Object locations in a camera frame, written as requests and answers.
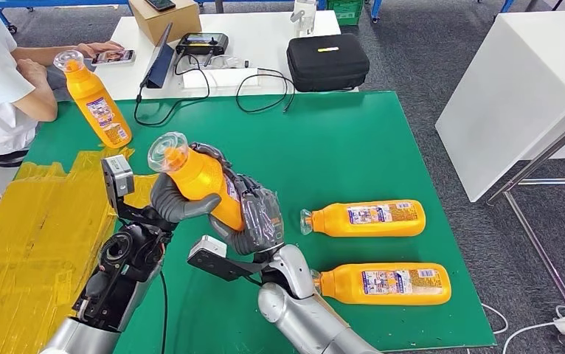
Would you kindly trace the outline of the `person's right hand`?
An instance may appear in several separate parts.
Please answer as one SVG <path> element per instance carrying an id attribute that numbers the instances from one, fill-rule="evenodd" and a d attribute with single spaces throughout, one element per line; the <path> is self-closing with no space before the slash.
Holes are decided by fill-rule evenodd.
<path id="1" fill-rule="evenodd" d="M 17 70 L 37 89 L 48 89 L 46 67 L 30 59 L 18 59 Z"/>

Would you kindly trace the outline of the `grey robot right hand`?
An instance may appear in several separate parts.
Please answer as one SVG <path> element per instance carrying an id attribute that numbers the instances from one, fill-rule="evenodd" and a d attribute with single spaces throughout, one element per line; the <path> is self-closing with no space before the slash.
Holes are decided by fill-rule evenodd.
<path id="1" fill-rule="evenodd" d="M 221 239 L 240 255 L 268 251 L 283 244 L 284 223 L 277 194 L 251 176 L 236 173 L 216 147 L 200 142 L 192 142 L 190 147 L 220 162 L 223 174 L 238 193 L 243 230 L 237 231 L 215 216 L 209 216 L 211 227 Z"/>

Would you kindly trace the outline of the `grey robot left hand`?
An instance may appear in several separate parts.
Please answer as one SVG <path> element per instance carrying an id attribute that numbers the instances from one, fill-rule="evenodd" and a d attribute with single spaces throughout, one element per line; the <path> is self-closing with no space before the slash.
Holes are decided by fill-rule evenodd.
<path id="1" fill-rule="evenodd" d="M 216 193 L 199 200 L 189 200 L 166 173 L 158 175 L 150 192 L 151 206 L 170 223 L 180 223 L 188 218 L 210 214 L 220 202 L 221 197 Z"/>

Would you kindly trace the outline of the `person's left hand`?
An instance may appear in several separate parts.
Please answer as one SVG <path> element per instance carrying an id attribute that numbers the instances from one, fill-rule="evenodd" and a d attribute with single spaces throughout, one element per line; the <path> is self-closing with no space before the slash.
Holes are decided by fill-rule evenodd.
<path id="1" fill-rule="evenodd" d="M 76 50 L 81 52 L 85 58 L 94 58 L 96 55 L 107 51 L 121 51 L 124 47 L 113 41 L 102 43 L 94 42 L 88 44 L 78 44 Z"/>

